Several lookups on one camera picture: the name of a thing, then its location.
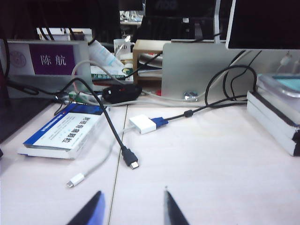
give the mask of book cover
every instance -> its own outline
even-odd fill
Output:
[[[70,104],[23,144],[20,154],[75,158],[100,121],[99,106]]]

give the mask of screen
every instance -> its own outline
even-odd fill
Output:
[[[215,10],[215,0],[147,0],[146,16],[209,17]]]
[[[300,1],[234,0],[226,46],[233,49],[300,49]]]

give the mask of black monitor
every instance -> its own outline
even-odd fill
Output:
[[[121,37],[118,0],[1,0],[8,39],[39,39],[36,28],[91,28],[107,42]]]
[[[232,0],[147,0],[146,16],[187,17],[190,22],[199,24],[204,37],[213,37],[217,7],[220,39],[226,40],[231,4]]]
[[[119,0],[119,10],[143,10],[143,0]]]
[[[226,46],[232,49],[300,49],[300,1],[234,0]]]
[[[147,0],[146,16],[213,17],[215,0]]]

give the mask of white cable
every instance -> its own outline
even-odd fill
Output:
[[[276,73],[278,73],[282,66],[286,66],[292,58],[292,55],[290,54],[290,51],[287,51],[285,56],[280,61],[280,66],[277,68]]]
[[[79,63],[77,63],[77,64],[74,66],[73,70],[72,70],[72,74],[71,74],[71,78],[72,78],[72,79],[76,78],[75,73],[76,73],[77,69],[78,69],[82,64],[84,64],[84,63],[89,63],[89,64],[92,64],[92,65],[95,65],[95,66],[101,68],[101,69],[102,69],[102,70],[103,70],[110,78],[112,78],[113,80],[117,81],[117,82],[120,83],[120,84],[125,84],[124,82],[118,80],[118,79],[115,78],[113,75],[111,75],[111,74],[110,74],[103,66],[101,66],[99,63],[97,63],[97,62],[95,62],[95,61],[91,61],[91,60],[83,60],[83,61],[80,61]],[[79,93],[79,90],[77,89],[77,86],[76,86],[75,82],[73,83],[73,85],[74,85],[74,91],[75,91],[75,93],[78,94],[78,93]],[[82,101],[84,101],[84,102],[86,102],[86,103],[88,103],[88,104],[90,104],[90,105],[98,105],[98,104],[95,104],[95,102],[92,102],[92,101],[90,101],[90,100],[88,100],[88,99],[83,99],[82,96],[80,96],[80,95],[79,95],[78,97],[79,97]]]
[[[123,133],[125,133],[133,128],[135,128],[135,126],[130,126],[128,128],[125,128],[122,131],[120,131],[118,133],[118,135],[122,135]],[[109,151],[107,152],[107,154],[101,161],[99,161],[97,164],[93,165],[91,168],[89,168],[85,172],[81,172],[81,173],[75,175],[74,177],[72,177],[70,179],[70,181],[67,183],[67,186],[69,188],[76,186],[77,184],[82,182],[88,175],[90,175],[92,172],[94,172],[96,169],[98,169],[100,166],[102,166],[102,164],[109,158],[110,154],[112,153],[115,141],[116,141],[116,139],[114,139],[113,142],[110,144]]]

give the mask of desk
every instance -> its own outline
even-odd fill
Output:
[[[180,108],[130,106],[127,117]],[[244,106],[206,110],[155,132],[125,134],[140,168],[119,167],[111,225],[163,225],[165,186],[191,225],[299,224],[300,158],[291,157]]]
[[[65,224],[97,190],[105,194],[104,224],[110,218],[110,225],[163,225],[165,186],[191,225],[300,221],[300,158],[286,153],[244,106],[198,112],[145,135],[135,130],[125,133],[123,142],[138,156],[140,167],[132,171],[118,161],[115,146],[109,160],[73,189],[65,183],[100,157],[95,146],[75,161],[15,152],[56,108],[44,110],[0,146],[5,154],[4,225]],[[184,110],[129,106],[127,112],[125,107],[113,108],[111,115],[120,130],[125,114],[128,120],[139,114],[174,116]],[[103,121],[98,142],[106,150],[113,135]]]
[[[0,144],[4,152],[1,163],[1,224],[2,225],[63,225],[99,190],[105,194],[105,224],[113,197],[118,166],[117,144],[101,169],[83,183],[68,188],[66,183],[76,174],[100,161],[114,140],[106,119],[96,143],[87,146],[76,160],[26,157],[16,153],[29,136],[41,128],[58,109],[52,105]],[[110,111],[117,131],[124,127],[126,107]]]

